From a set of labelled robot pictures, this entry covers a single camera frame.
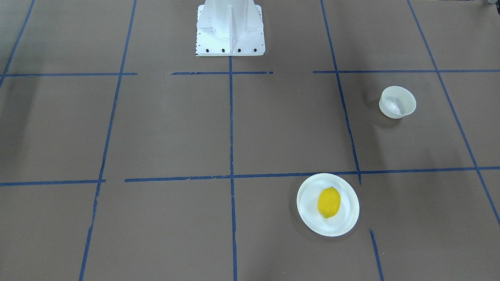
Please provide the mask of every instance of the grid square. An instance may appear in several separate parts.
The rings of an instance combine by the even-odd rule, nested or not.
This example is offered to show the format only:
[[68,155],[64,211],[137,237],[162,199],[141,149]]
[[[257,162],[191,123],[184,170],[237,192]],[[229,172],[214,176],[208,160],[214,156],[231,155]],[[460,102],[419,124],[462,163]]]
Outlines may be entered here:
[[500,170],[482,170],[481,175],[498,212],[500,209]]
[[118,72],[132,3],[37,1],[9,73]]
[[434,69],[406,1],[326,1],[324,6],[339,70]]
[[108,76],[5,79],[0,182],[96,179],[116,84]]
[[363,186],[387,280],[500,278],[499,225],[475,171],[370,174]]
[[121,81],[105,179],[230,174],[228,75]]
[[[360,193],[356,175],[342,176]],[[339,237],[310,230],[297,211],[305,177],[235,180],[238,280],[377,280],[379,273],[361,203],[354,228]]]
[[265,55],[234,57],[235,71],[311,73],[333,69],[320,1],[254,2],[262,6]]
[[[361,170],[473,167],[435,73],[341,74],[345,103]],[[379,108],[382,91],[408,89],[416,110],[401,119]]]
[[95,184],[0,188],[2,280],[76,280]]
[[479,166],[500,166],[498,73],[441,73]]
[[85,280],[233,280],[231,185],[106,182]]
[[495,5],[483,1],[411,4],[440,70],[500,69],[500,21]]
[[125,70],[142,74],[227,72],[227,57],[197,57],[200,0],[138,1]]
[[235,75],[236,174],[356,171],[335,76]]
[[19,33],[23,28],[31,0],[0,0],[0,73],[4,73]]

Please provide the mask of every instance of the white plate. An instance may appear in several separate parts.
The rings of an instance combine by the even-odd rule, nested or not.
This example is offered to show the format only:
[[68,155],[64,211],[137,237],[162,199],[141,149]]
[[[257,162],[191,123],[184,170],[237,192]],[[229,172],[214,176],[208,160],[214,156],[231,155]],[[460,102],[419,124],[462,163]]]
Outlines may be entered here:
[[[318,211],[321,192],[334,187],[340,193],[338,213],[324,218]],[[341,177],[331,173],[318,173],[308,177],[297,192],[297,209],[304,223],[324,236],[340,236],[349,232],[360,216],[360,202],[353,187]]]

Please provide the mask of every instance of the blue tape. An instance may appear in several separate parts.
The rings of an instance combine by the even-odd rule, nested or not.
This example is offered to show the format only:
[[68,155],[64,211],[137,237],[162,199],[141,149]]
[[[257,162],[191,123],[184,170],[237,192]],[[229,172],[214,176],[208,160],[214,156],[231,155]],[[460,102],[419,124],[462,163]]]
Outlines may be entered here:
[[500,170],[500,166],[478,167],[479,170]]
[[202,175],[202,176],[172,176],[172,177],[143,177],[143,178],[126,178],[126,183],[137,182],[170,182],[170,181],[197,181],[197,180],[215,180],[229,179],[230,175]]
[[404,174],[404,173],[432,173],[432,172],[453,172],[453,171],[475,171],[475,167],[458,168],[432,168],[432,169],[398,169],[398,170],[362,170],[361,174]]
[[7,73],[9,72],[9,68],[11,67],[12,60],[14,59],[14,54],[16,53],[16,50],[18,49],[19,42],[21,41],[21,37],[23,36],[26,26],[28,25],[28,21],[30,20],[31,13],[33,11],[33,6],[35,5],[35,0],[31,0],[31,5],[29,6],[28,13],[26,15],[26,19],[24,19],[24,23],[22,24],[21,31],[19,32],[19,36],[17,37],[17,40],[15,41],[14,48],[12,49],[12,52],[10,53],[10,57],[8,58],[7,65],[5,66],[5,70],[3,71],[3,76],[0,78],[0,88],[4,84],[5,77]]
[[449,70],[439,70],[441,73],[491,73],[500,72],[500,69],[449,69]]
[[371,243],[373,244],[373,251],[375,252],[376,266],[378,267],[378,275],[380,276],[380,281],[384,281],[384,274],[382,273],[382,264],[380,263],[379,249],[377,248],[377,242],[375,241],[374,231],[370,228]]
[[120,85],[122,83],[122,76],[124,72],[124,67],[125,67],[125,60],[127,58],[127,50],[129,47],[129,41],[130,41],[130,34],[132,32],[132,24],[134,23],[134,15],[136,12],[136,5],[137,5],[137,0],[133,1],[133,7],[132,7],[132,14],[130,15],[130,23],[128,25],[128,32],[125,40],[125,47],[123,49],[123,56],[121,58],[121,67],[120,67],[120,75],[118,76],[118,82],[116,84],[116,91],[114,93],[114,100],[113,100],[113,107],[111,109],[111,117],[109,119],[109,126],[107,128],[107,135],[106,135],[106,143],[104,145],[104,152],[102,154],[102,165],[100,167],[99,171],[99,182],[97,183],[97,187],[95,189],[95,197],[94,197],[94,203],[93,203],[93,209],[92,209],[92,222],[90,224],[90,227],[88,228],[88,233],[87,233],[87,240],[85,243],[85,250],[83,252],[83,259],[81,261],[81,269],[80,269],[80,276],[79,276],[79,281],[83,281],[84,279],[84,274],[85,274],[85,266],[87,264],[87,257],[89,254],[89,248],[91,244],[91,238],[92,238],[92,230],[94,228],[94,221],[96,218],[96,211],[97,211],[97,198],[99,197],[99,193],[101,191],[101,179],[103,178],[104,174],[104,167],[106,165],[106,156],[108,154],[108,147],[110,144],[110,138],[111,138],[111,130],[113,128],[113,118],[115,117],[115,110],[117,108],[117,102],[118,102],[118,94],[120,92]]
[[241,75],[241,74],[273,74],[274,71],[208,71],[208,72],[174,72],[171,75]]
[[358,163],[358,155],[356,154],[356,146],[354,145],[353,132],[351,131],[351,125],[349,123],[349,116],[347,113],[346,101],[344,99],[344,93],[342,91],[341,77],[339,75],[339,69],[337,68],[337,60],[335,59],[334,45],[332,43],[332,37],[330,36],[330,28],[328,27],[327,14],[325,12],[325,4],[323,0],[321,1],[321,10],[323,12],[324,26],[326,28],[326,35],[328,36],[328,42],[330,44],[331,58],[333,60],[333,67],[335,68],[335,75],[337,77],[338,91],[340,93],[340,99],[342,101],[342,107],[345,113],[345,124],[347,125],[347,130],[349,131],[350,144],[352,145],[352,155],[354,156],[354,163],[356,165],[357,177],[359,184],[361,185],[361,173],[360,164]]
[[[479,170],[500,170],[500,166],[478,167]],[[475,167],[454,167],[454,168],[429,168],[429,169],[392,169],[392,170],[360,170],[362,175],[375,174],[405,174],[405,173],[437,173],[437,172],[457,172],[475,171]],[[289,173],[254,173],[254,174],[234,174],[229,175],[202,175],[202,176],[173,176],[173,177],[147,177],[147,178],[127,178],[126,183],[136,182],[168,182],[186,180],[222,180],[230,179],[251,179],[251,178],[286,178],[286,177],[310,177],[320,173],[333,175],[357,175],[357,171],[324,171],[324,172],[289,172]]]
[[420,31],[420,35],[422,36],[423,42],[425,43],[425,47],[427,48],[427,51],[429,53],[430,60],[432,61],[432,64],[434,65],[435,71],[437,73],[437,77],[439,78],[439,82],[441,83],[441,87],[444,91],[444,94],[446,95],[446,99],[448,100],[449,107],[451,108],[451,112],[453,113],[456,124],[458,125],[458,129],[460,130],[463,141],[465,142],[465,146],[467,147],[467,150],[469,152],[470,159],[472,160],[472,163],[474,164],[474,168],[477,172],[477,175],[479,176],[479,180],[481,181],[482,188],[484,189],[484,192],[486,193],[486,197],[488,198],[488,202],[491,206],[491,210],[493,211],[493,214],[495,215],[496,222],[500,226],[500,216],[497,212],[497,208],[495,207],[495,204],[493,203],[493,200],[491,199],[490,192],[488,191],[488,187],[486,186],[485,181],[483,180],[483,175],[481,175],[481,171],[478,167],[478,163],[476,162],[476,158],[474,157],[471,146],[469,145],[469,142],[467,141],[467,137],[466,137],[466,134],[464,132],[464,129],[462,128],[462,125],[460,124],[459,117],[457,115],[457,112],[455,111],[455,107],[453,106],[453,103],[452,103],[452,100],[451,100],[450,95],[448,93],[448,90],[446,89],[445,82],[443,81],[443,78],[441,77],[441,73],[438,69],[438,65],[436,64],[436,61],[434,60],[434,56],[431,52],[431,48],[429,47],[429,44],[427,43],[427,39],[424,36],[424,32],[422,31],[422,27],[420,26],[419,20],[417,18],[417,15],[415,14],[412,3],[410,3],[410,0],[406,0],[406,2],[408,3],[408,6],[411,10],[413,18],[415,19],[416,26],[418,27],[418,30]]
[[137,72],[110,72],[110,73],[27,73],[27,74],[7,74],[5,77],[73,77],[73,76],[133,76]]
[[230,181],[231,181],[231,221],[232,221],[232,274],[233,280],[238,280],[238,261],[236,246],[236,204],[235,204],[235,166],[234,166],[234,135],[233,135],[233,57],[229,57],[229,138],[230,147]]
[[315,74],[333,74],[333,73],[434,73],[435,70],[315,70]]
[[53,181],[24,181],[24,182],[0,182],[0,187],[21,187],[21,186],[53,186],[53,185],[79,185],[97,184],[106,182],[105,179],[86,180],[53,180]]

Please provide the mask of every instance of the yellow lemon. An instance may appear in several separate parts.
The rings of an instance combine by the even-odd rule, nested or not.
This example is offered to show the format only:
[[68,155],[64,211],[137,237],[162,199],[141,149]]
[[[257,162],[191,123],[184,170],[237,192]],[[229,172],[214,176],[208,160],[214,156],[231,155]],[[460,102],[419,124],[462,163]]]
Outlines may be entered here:
[[331,218],[339,212],[341,195],[335,187],[323,189],[317,200],[317,210],[325,218]]

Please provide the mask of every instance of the blue tape line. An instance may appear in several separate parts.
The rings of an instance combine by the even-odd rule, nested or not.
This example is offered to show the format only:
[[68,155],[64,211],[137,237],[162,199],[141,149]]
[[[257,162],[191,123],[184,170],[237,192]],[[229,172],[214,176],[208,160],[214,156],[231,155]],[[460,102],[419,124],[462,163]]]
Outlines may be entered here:
[[93,203],[93,209],[92,209],[92,222],[90,224],[90,227],[88,228],[88,233],[87,233],[87,240],[85,243],[85,251],[83,252],[83,259],[81,261],[81,269],[80,269],[80,276],[79,276],[79,281],[83,281],[84,279],[84,274],[85,274],[85,266],[87,264],[87,256],[89,254],[89,247],[91,244],[91,238],[92,238],[92,230],[94,228],[94,221],[96,218],[96,210],[97,210],[97,198],[99,197],[99,192],[101,191],[101,181],[103,178],[104,174],[104,167],[106,164],[106,156],[108,154],[108,146],[110,144],[110,138],[111,138],[111,130],[113,128],[113,118],[115,117],[115,110],[117,108],[117,102],[118,102],[118,94],[120,92],[120,84],[122,83],[122,73],[124,71],[125,67],[125,59],[127,57],[127,49],[129,47],[129,41],[130,41],[130,34],[132,32],[132,24],[134,22],[134,15],[136,13],[136,5],[137,5],[137,0],[133,1],[133,7],[132,7],[132,14],[130,15],[130,23],[128,25],[128,32],[125,40],[125,47],[123,49],[123,56],[121,58],[121,67],[120,67],[120,75],[118,76],[118,82],[116,84],[116,91],[114,93],[114,101],[113,101],[113,107],[111,110],[111,117],[109,118],[109,126],[107,128],[107,135],[106,135],[106,143],[104,145],[104,152],[102,154],[102,165],[100,167],[99,171],[99,182],[97,183],[97,187],[95,189],[95,197],[94,197],[94,203]]
[[273,74],[274,71],[209,71],[209,72],[174,72],[171,75],[241,75],[241,74]]
[[[500,72],[500,69],[449,69],[449,70],[438,70],[441,73],[495,73]],[[436,70],[339,70],[338,73],[435,73]],[[314,74],[334,74],[335,70],[314,70]]]
[[239,75],[239,74],[268,74],[268,72],[267,71],[235,71],[235,72],[232,72],[232,74],[234,74],[234,75]]
[[500,72],[500,69],[449,69],[449,70],[439,70],[439,72],[446,73],[488,73],[488,72]]
[[481,171],[480,171],[480,169],[478,167],[478,163],[476,162],[476,158],[474,157],[474,154],[472,152],[471,146],[469,145],[469,142],[467,141],[464,129],[462,128],[462,125],[460,124],[459,117],[457,115],[457,112],[455,111],[455,108],[453,106],[453,103],[452,103],[452,100],[451,100],[450,95],[448,93],[448,90],[446,89],[445,82],[443,81],[443,78],[441,77],[441,73],[440,73],[440,71],[438,69],[436,61],[434,60],[434,56],[433,56],[433,54],[431,52],[431,48],[429,47],[429,44],[427,43],[427,39],[424,36],[424,32],[422,31],[422,27],[420,26],[419,20],[417,19],[417,15],[415,14],[415,11],[413,9],[412,3],[410,3],[410,0],[406,0],[406,2],[408,3],[408,6],[409,6],[409,8],[411,10],[411,13],[413,14],[413,18],[415,19],[416,26],[418,27],[418,30],[420,31],[420,35],[422,36],[423,42],[425,43],[425,47],[427,48],[427,51],[429,53],[430,59],[432,61],[432,64],[434,65],[434,68],[436,70],[437,77],[439,78],[439,82],[441,82],[441,86],[442,86],[442,89],[444,91],[444,94],[446,95],[446,99],[448,100],[449,107],[451,108],[451,112],[453,113],[453,116],[455,117],[456,124],[458,125],[458,128],[459,128],[460,133],[461,133],[462,138],[463,138],[463,141],[465,142],[465,146],[467,146],[467,150],[469,152],[470,159],[472,159],[472,163],[474,164],[474,168],[475,168],[475,170],[477,172],[477,175],[479,176],[479,180],[481,181],[482,188],[484,189],[484,192],[486,193],[486,197],[488,198],[489,204],[491,206],[491,210],[493,211],[493,213],[495,215],[496,222],[500,226],[500,216],[499,216],[499,214],[497,212],[497,208],[495,207],[495,204],[493,203],[493,200],[492,200],[492,198],[490,196],[490,192],[488,191],[488,188],[487,188],[487,186],[485,184],[485,181],[483,180],[483,176],[481,175]]
[[187,181],[187,180],[215,180],[229,179],[230,175],[202,175],[202,176],[172,176],[172,177],[143,177],[143,178],[126,178],[126,183],[137,182],[170,182],[170,181]]
[[229,57],[229,136],[231,141],[230,148],[230,180],[231,180],[231,219],[232,219],[232,274],[233,280],[238,280],[238,262],[236,247],[236,204],[235,204],[235,166],[234,166],[234,135],[233,135],[233,57]]
[[137,72],[110,72],[110,73],[27,73],[27,74],[7,74],[5,77],[73,77],[73,76],[131,76],[137,75]]
[[79,185],[79,184],[97,184],[104,183],[102,179],[85,180],[53,180],[53,181],[24,181],[24,182],[0,182],[0,187],[21,187],[21,186],[54,186],[54,185]]
[[484,190],[484,193],[486,194],[486,198],[488,198],[489,205],[491,206],[491,209],[493,210],[493,214],[495,215],[496,222],[500,226],[500,216],[499,213],[497,212],[497,208],[495,207],[495,203],[493,203],[492,196],[490,195],[490,191],[486,187],[485,180],[483,179],[483,175],[479,171],[479,169],[476,170],[477,175],[479,176],[479,180],[481,181],[482,184],[482,189]]
[[339,70],[338,73],[434,73],[435,70]]
[[334,175],[357,175],[357,171],[333,171],[333,172],[290,172],[290,173],[256,173],[256,174],[236,174],[235,179],[248,178],[284,178],[284,177],[310,177],[320,173]]
[[399,170],[362,170],[361,174],[404,174],[404,173],[432,173],[432,172],[454,172],[454,171],[475,171],[475,167],[458,168],[433,168],[433,169],[399,169]]
[[321,1],[321,10],[323,12],[324,26],[326,28],[326,35],[328,36],[328,42],[330,44],[330,52],[331,52],[331,58],[333,60],[333,67],[335,68],[335,75],[337,77],[338,91],[340,93],[340,99],[342,100],[342,107],[343,107],[344,113],[345,113],[345,123],[347,125],[347,130],[349,131],[350,143],[352,145],[352,154],[354,156],[354,163],[356,164],[357,177],[359,180],[359,184],[361,185],[362,181],[361,181],[361,173],[360,173],[360,164],[358,163],[358,155],[356,154],[356,147],[354,145],[353,132],[351,131],[351,125],[349,123],[349,116],[347,113],[346,101],[344,99],[344,93],[342,91],[341,77],[339,75],[339,69],[337,68],[337,60],[335,59],[334,45],[332,43],[332,37],[330,36],[330,28],[328,27],[327,14],[325,12],[325,5],[323,3],[323,0],[320,0],[320,1]]
[[211,71],[211,72],[174,72],[171,75],[228,75],[227,71]]
[[[405,174],[405,173],[436,173],[436,172],[457,172],[457,171],[475,171],[475,167],[455,167],[455,168],[429,168],[429,169],[392,169],[392,170],[360,170],[362,175],[375,174]],[[500,170],[500,166],[479,167],[479,170]],[[285,177],[310,177],[320,173],[333,175],[357,175],[357,171],[324,171],[324,172],[289,172],[289,173],[254,173],[254,174],[234,174],[234,179],[251,178],[285,178]],[[202,175],[202,176],[173,176],[173,177],[145,177],[145,178],[127,178],[126,183],[136,182],[168,182],[168,181],[186,181],[186,180],[222,180],[230,179],[231,175]]]
[[500,170],[500,166],[478,167],[479,170]]
[[380,263],[379,249],[377,248],[377,242],[375,241],[374,231],[370,228],[371,243],[373,244],[373,251],[375,252],[376,266],[378,267],[378,275],[380,276],[380,281],[384,281],[384,274],[382,273],[382,264]]
[[19,33],[19,36],[17,37],[17,40],[15,41],[14,48],[12,49],[12,52],[10,53],[10,57],[8,58],[7,65],[5,66],[5,70],[3,71],[3,76],[0,78],[0,88],[4,84],[6,74],[9,72],[9,68],[11,67],[12,60],[14,59],[14,54],[16,53],[16,50],[18,49],[19,42],[21,41],[21,37],[23,36],[23,33],[25,32],[26,26],[28,25],[28,20],[30,19],[34,5],[35,5],[35,0],[31,0],[31,5],[29,6],[29,10],[28,10],[28,13],[26,15],[26,19],[24,19],[24,23],[22,24],[22,28],[21,28],[21,31]]

